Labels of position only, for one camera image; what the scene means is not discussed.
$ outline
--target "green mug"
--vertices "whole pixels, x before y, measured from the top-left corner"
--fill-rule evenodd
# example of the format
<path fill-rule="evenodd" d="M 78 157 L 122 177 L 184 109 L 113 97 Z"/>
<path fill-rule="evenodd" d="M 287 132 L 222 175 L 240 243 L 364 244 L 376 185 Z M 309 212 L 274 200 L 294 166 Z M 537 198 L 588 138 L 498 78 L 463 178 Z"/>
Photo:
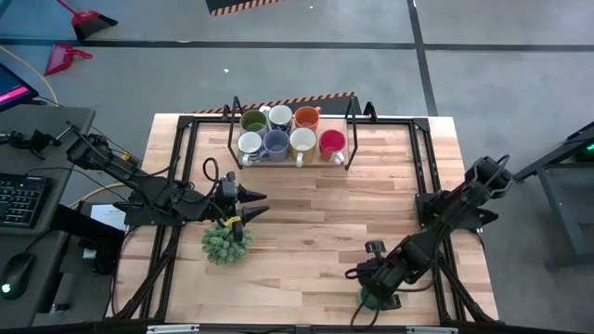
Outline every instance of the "green mug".
<path fill-rule="evenodd" d="M 266 114 L 259 110 L 246 111 L 239 120 L 241 124 L 241 130 L 243 133 L 255 132 L 264 138 L 264 135 L 268 132 L 268 118 Z"/>

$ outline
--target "wooden tabletop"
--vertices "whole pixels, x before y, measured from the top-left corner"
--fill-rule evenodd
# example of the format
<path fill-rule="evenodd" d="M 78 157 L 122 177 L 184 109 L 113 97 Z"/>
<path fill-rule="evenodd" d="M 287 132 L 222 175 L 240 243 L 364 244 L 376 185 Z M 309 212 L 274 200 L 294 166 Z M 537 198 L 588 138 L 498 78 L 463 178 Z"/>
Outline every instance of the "wooden tabletop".
<path fill-rule="evenodd" d="M 178 117 L 155 115 L 145 171 L 155 172 L 169 164 Z M 442 187 L 452 189 L 463 181 L 465 171 L 454 121 L 449 117 L 429 120 Z M 198 191 L 206 192 L 211 186 L 201 165 L 214 157 L 221 173 L 235 171 L 237 180 L 248 189 L 267 194 L 268 199 L 257 204 L 271 209 L 248 223 L 255 241 L 239 265 L 208 263 L 200 238 L 210 223 L 184 227 L 167 321 L 348 325 L 358 305 L 360 287 L 356 280 L 345 279 L 344 272 L 369 257 L 365 242 L 382 239 L 391 250 L 419 229 L 413 201 L 418 191 L 407 128 L 358 125 L 357 132 L 359 149 L 348 172 L 343 168 L 239 170 L 226 149 L 228 125 L 201 124 L 190 178 Z M 424 148 L 421 155 L 426 164 Z M 178 177 L 182 168 L 178 168 Z M 155 227 L 141 227 L 126 241 L 117 280 L 117 310 L 147 274 L 154 233 Z M 486 313 L 497 318 L 478 239 L 457 231 L 452 241 L 461 281 Z M 430 280 L 428 273 L 415 286 Z M 156 286 L 152 312 L 158 303 L 160 280 Z M 445 294 L 453 315 L 448 284 Z M 378 325 L 439 323 L 433 289 L 400 293 L 400 300 L 403 307 L 381 312 Z M 355 323 L 367 324 L 372 316 L 364 309 Z"/>

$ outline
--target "computer mouse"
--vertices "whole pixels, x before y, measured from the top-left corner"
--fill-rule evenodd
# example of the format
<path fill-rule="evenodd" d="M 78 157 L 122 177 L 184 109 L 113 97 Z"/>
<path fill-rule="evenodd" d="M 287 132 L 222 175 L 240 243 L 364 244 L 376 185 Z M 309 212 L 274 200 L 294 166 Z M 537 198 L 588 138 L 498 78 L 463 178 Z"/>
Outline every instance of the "computer mouse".
<path fill-rule="evenodd" d="M 17 254 L 8 260 L 0 276 L 0 294 L 4 299 L 13 301 L 25 292 L 34 262 L 35 255 L 28 252 Z"/>

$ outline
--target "keyboard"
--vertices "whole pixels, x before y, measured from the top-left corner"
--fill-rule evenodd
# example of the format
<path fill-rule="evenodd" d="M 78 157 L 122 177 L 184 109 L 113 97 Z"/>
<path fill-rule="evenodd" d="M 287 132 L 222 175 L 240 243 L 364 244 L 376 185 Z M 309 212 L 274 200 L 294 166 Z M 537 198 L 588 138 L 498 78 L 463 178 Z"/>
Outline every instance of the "keyboard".
<path fill-rule="evenodd" d="M 33 228 L 48 189 L 48 178 L 0 173 L 0 227 Z"/>

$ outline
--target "small green plant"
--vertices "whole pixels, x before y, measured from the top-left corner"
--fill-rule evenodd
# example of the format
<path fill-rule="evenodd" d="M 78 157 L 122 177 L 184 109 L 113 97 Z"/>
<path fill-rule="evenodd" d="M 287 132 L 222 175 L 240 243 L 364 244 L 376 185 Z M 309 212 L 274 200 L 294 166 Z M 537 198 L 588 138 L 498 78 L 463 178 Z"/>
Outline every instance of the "small green plant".
<path fill-rule="evenodd" d="M 247 248 L 253 243 L 252 231 L 243 229 L 243 240 L 235 241 L 231 227 L 214 224 L 202 236 L 202 250 L 208 254 L 208 261 L 216 265 L 238 263 L 247 255 Z"/>

